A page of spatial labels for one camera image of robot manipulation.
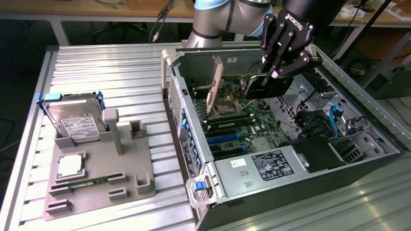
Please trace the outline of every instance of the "metal slotted table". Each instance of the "metal slotted table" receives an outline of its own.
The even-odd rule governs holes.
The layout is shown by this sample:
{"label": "metal slotted table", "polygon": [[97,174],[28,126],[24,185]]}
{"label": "metal slotted table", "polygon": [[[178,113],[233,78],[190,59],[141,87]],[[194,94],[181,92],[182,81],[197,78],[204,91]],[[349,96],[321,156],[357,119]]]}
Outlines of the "metal slotted table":
{"label": "metal slotted table", "polygon": [[[60,47],[46,52],[36,92],[101,90],[106,108],[118,110],[118,123],[140,119],[146,124],[156,195],[52,221],[41,219],[54,128],[33,98],[2,202],[0,230],[194,230],[160,95],[160,51],[178,47],[178,43],[102,45]],[[411,157],[405,155],[352,185],[216,230],[405,230],[411,228],[409,197]]]}

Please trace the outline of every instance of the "floor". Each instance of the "floor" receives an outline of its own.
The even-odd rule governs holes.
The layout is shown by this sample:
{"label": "floor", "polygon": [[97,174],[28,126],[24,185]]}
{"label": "floor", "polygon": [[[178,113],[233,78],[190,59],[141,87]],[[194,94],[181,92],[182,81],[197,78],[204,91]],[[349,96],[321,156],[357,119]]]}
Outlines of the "floor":
{"label": "floor", "polygon": [[[94,44],[92,32],[106,28],[105,22],[64,22],[68,38],[72,45]],[[186,39],[192,30],[190,24],[165,23],[157,42],[178,42]],[[316,39],[316,45],[325,53],[338,45],[345,29],[340,30],[341,35],[336,35],[330,29]],[[26,113],[34,93],[36,79],[42,63],[46,46],[57,45],[52,27],[42,21],[12,21],[0,20],[0,204],[6,189],[13,158],[17,153],[18,140],[22,134]],[[222,40],[233,40],[233,34],[224,33]],[[148,36],[134,31],[126,35],[128,43],[146,43]],[[121,44],[121,29],[116,29],[98,36],[97,44]],[[352,58],[362,57],[353,50],[346,61]]]}

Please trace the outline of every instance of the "warning label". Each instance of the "warning label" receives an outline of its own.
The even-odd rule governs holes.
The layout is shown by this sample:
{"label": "warning label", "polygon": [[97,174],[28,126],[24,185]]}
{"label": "warning label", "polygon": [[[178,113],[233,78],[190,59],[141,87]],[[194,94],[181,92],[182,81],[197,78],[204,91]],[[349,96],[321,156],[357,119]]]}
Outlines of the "warning label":
{"label": "warning label", "polygon": [[72,139],[98,136],[98,130],[92,116],[61,119],[61,123]]}
{"label": "warning label", "polygon": [[252,156],[252,161],[264,181],[293,174],[280,150]]}

